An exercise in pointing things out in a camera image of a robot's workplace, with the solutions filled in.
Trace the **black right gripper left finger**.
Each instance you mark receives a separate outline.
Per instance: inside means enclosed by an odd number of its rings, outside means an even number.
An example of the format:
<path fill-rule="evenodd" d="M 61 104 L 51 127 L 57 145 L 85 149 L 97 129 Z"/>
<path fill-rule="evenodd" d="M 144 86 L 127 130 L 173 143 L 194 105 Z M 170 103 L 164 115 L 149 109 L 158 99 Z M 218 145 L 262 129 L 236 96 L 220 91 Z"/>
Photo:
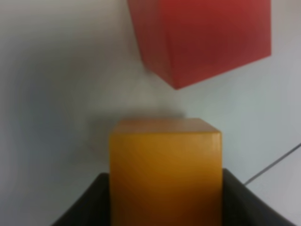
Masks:
<path fill-rule="evenodd" d="M 101 173 L 83 195 L 53 224 L 55 226 L 109 226 L 109 174 Z"/>

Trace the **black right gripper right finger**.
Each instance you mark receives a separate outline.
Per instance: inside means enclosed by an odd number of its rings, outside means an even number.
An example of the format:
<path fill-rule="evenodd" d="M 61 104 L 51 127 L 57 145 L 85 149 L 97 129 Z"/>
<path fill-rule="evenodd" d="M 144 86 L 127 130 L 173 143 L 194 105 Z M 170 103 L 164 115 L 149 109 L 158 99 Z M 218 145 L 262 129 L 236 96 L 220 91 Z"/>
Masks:
<path fill-rule="evenodd" d="M 223 169 L 223 226 L 292 226 L 243 185 L 229 170 Z"/>

